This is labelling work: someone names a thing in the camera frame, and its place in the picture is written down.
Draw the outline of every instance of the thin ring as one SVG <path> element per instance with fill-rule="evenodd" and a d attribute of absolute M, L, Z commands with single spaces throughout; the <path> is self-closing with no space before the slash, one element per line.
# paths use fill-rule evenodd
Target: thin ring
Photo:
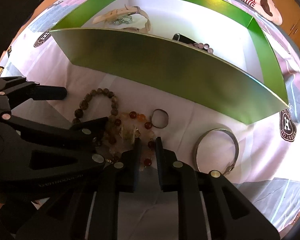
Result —
<path fill-rule="evenodd" d="M 165 114 L 167 115 L 167 124 L 166 124 L 165 126 L 163 126 L 163 127 L 158 127 L 158 126 L 155 126 L 155 125 L 152 123 L 152 117 L 153 117 L 155 111 L 161 111 L 161 112 L 163 112 L 163 113 L 165 113 Z M 159 108 L 158 108 L 158 109 L 155 109 L 155 110 L 152 112 L 151 116 L 150 116 L 150 122 L 151 122 L 151 124 L 152 124 L 153 127 L 158 128 L 158 129 L 163 129 L 163 128 L 167 127 L 168 124 L 169 124 L 169 115 L 168 115 L 168 113 L 167 113 L 166 111 L 164 111 L 164 110 L 162 110 L 162 109 L 159 109 Z"/>
<path fill-rule="evenodd" d="M 226 174 L 230 173 L 230 171 L 232 171 L 234 169 L 234 166 L 238 160 L 238 157 L 239 157 L 239 143 L 238 143 L 238 140 L 237 138 L 234 136 L 234 134 L 232 132 L 230 132 L 229 130 L 227 129 L 223 129 L 223 128 L 215 128 L 215 129 L 212 129 L 212 130 L 209 130 L 207 132 L 205 132 L 203 135 L 201 135 L 199 137 L 199 139 L 197 140 L 197 142 L 195 143 L 194 145 L 194 150 L 193 150 L 193 155 L 194 155 L 194 165 L 195 167 L 197 168 L 197 170 L 199 172 L 202 172 L 200 171 L 199 167 L 198 167 L 198 159 L 197 159 L 197 156 L 198 156 L 198 147 L 199 147 L 199 144 L 201 143 L 202 139 L 210 132 L 212 131 L 221 131 L 221 132 L 224 132 L 226 133 L 227 135 L 230 136 L 230 138 L 232 139 L 233 143 L 234 143 L 234 146 L 235 146 L 235 154 L 234 154 L 234 161 L 233 163 L 228 166 L 226 168 L 226 171 L 223 173 L 223 175 L 225 176 Z"/>

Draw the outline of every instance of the silver bangle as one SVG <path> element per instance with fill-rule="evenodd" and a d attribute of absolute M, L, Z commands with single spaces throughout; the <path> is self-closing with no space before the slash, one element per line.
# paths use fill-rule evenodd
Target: silver bangle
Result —
<path fill-rule="evenodd" d="M 198 162 L 197 162 L 198 147 L 199 147 L 199 144 L 200 144 L 200 142 L 202 141 L 202 139 L 203 139 L 208 133 L 210 133 L 210 132 L 212 132 L 212 131 L 221 131 L 221 132 L 226 133 L 227 135 L 230 136 L 230 138 L 232 139 L 232 141 L 233 141 L 233 143 L 234 143 L 234 146 L 235 146 L 234 161 L 233 161 L 233 163 L 232 163 L 230 166 L 228 166 L 228 167 L 226 168 L 226 171 L 223 173 L 223 175 L 225 176 L 226 174 L 228 174 L 230 171 L 232 171 L 232 170 L 234 169 L 234 166 L 235 166 L 235 164 L 236 164 L 236 162 L 237 162 L 237 160 L 238 160 L 238 157 L 239 157 L 239 143 L 238 143 L 238 140 L 237 140 L 237 138 L 234 136 L 234 134 L 233 134 L 232 132 L 230 132 L 229 130 L 227 130 L 227 129 L 223 129 L 223 128 L 215 128 L 215 129 L 212 129 L 212 130 L 209 130 L 209 131 L 205 132 L 203 135 L 201 135 L 201 136 L 199 137 L 199 139 L 197 140 L 197 142 L 196 142 L 195 145 L 194 145 L 194 150 L 193 150 L 194 165 L 195 165 L 195 167 L 197 168 L 197 170 L 198 170 L 199 172 L 201 172 L 200 169 L 199 169 L 199 167 L 198 167 Z"/>
<path fill-rule="evenodd" d="M 164 113 L 164 114 L 167 116 L 167 122 L 166 122 L 166 124 L 164 124 L 164 125 L 161 126 L 161 127 L 155 126 L 155 125 L 152 123 L 152 118 L 153 118 L 154 112 L 156 112 L 156 111 L 160 111 L 160 112 Z M 153 127 L 159 128 L 159 129 L 163 129 L 163 128 L 167 127 L 168 124 L 169 124 L 169 115 L 168 115 L 168 113 L 167 113 L 166 111 L 164 111 L 164 110 L 162 110 L 162 109 L 155 109 L 155 110 L 152 112 L 151 116 L 150 116 L 150 122 L 151 122 L 151 124 L 152 124 Z"/>

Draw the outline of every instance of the bead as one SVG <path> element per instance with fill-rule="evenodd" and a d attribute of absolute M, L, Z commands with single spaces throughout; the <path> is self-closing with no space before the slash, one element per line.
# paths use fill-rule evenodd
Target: bead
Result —
<path fill-rule="evenodd" d="M 111 107 L 114 108 L 114 109 L 118 109 L 119 104 L 116 103 L 116 102 L 112 102 Z"/>
<path fill-rule="evenodd" d="M 95 97 L 97 95 L 97 91 L 95 89 L 91 90 L 90 95 L 92 95 L 93 97 Z"/>
<path fill-rule="evenodd" d="M 121 119 L 128 119 L 130 116 L 128 113 L 121 113 Z"/>
<path fill-rule="evenodd" d="M 151 161 L 150 159 L 145 159 L 145 160 L 143 161 L 143 163 L 144 163 L 144 165 L 145 165 L 146 167 L 148 167 L 148 166 L 151 166 L 152 161 Z"/>
<path fill-rule="evenodd" d="M 114 120 L 114 125 L 115 126 L 120 126 L 121 125 L 121 120 L 120 119 L 115 119 Z"/>
<path fill-rule="evenodd" d="M 116 118 L 115 118 L 114 115 L 111 115 L 111 116 L 108 117 L 108 120 L 109 120 L 110 122 L 114 122 L 115 119 L 116 119 Z"/>
<path fill-rule="evenodd" d="M 137 117 L 137 113 L 135 111 L 130 112 L 129 114 L 131 119 L 135 119 Z"/>
<path fill-rule="evenodd" d="M 145 123 L 145 128 L 148 129 L 148 130 L 150 130 L 152 128 L 152 123 L 146 122 Z"/>
<path fill-rule="evenodd" d="M 76 118 L 82 118 L 83 117 L 83 111 L 82 109 L 78 108 L 77 110 L 74 111 L 74 116 Z"/>
<path fill-rule="evenodd" d="M 112 158 L 112 162 L 113 163 L 116 163 L 120 160 L 120 158 L 117 156 L 117 155 L 114 155 L 113 158 Z"/>
<path fill-rule="evenodd" d="M 116 96 L 113 96 L 113 97 L 111 98 L 111 101 L 117 103 L 117 102 L 118 102 L 118 98 L 117 98 Z"/>
<path fill-rule="evenodd" d="M 144 114 L 138 114 L 137 119 L 139 122 L 143 122 L 146 120 L 146 116 Z"/>
<path fill-rule="evenodd" d="M 117 140 L 116 140 L 116 138 L 115 138 L 114 136 L 110 136 L 110 137 L 109 137 L 109 143 L 110 143 L 111 145 L 114 145 L 116 142 L 117 142 Z"/>
<path fill-rule="evenodd" d="M 74 118 L 72 120 L 72 124 L 80 123 L 81 121 L 78 118 Z"/>
<path fill-rule="evenodd" d="M 155 141 L 149 141 L 148 147 L 149 147 L 149 149 L 154 150 L 155 149 Z"/>
<path fill-rule="evenodd" d="M 149 131 L 148 136 L 150 139 L 154 139 L 155 138 L 155 134 L 153 131 Z"/>
<path fill-rule="evenodd" d="M 111 98 L 114 96 L 114 93 L 112 91 L 108 92 L 108 97 Z"/>
<path fill-rule="evenodd" d="M 92 99 L 92 95 L 90 94 L 86 94 L 86 96 L 84 97 L 84 100 L 86 100 L 87 102 L 90 102 Z"/>
<path fill-rule="evenodd" d="M 106 96 L 109 93 L 109 89 L 108 88 L 104 88 L 102 93 Z"/>
<path fill-rule="evenodd" d="M 81 108 L 82 110 L 87 110 L 87 109 L 88 109 L 88 106 L 89 106 L 89 103 L 88 103 L 86 100 L 82 100 L 82 101 L 80 102 L 80 108 Z"/>
<path fill-rule="evenodd" d="M 111 110 L 111 114 L 114 115 L 114 116 L 117 116 L 117 115 L 119 114 L 119 112 L 118 112 L 117 109 L 114 109 L 114 108 L 113 108 L 113 109 Z"/>

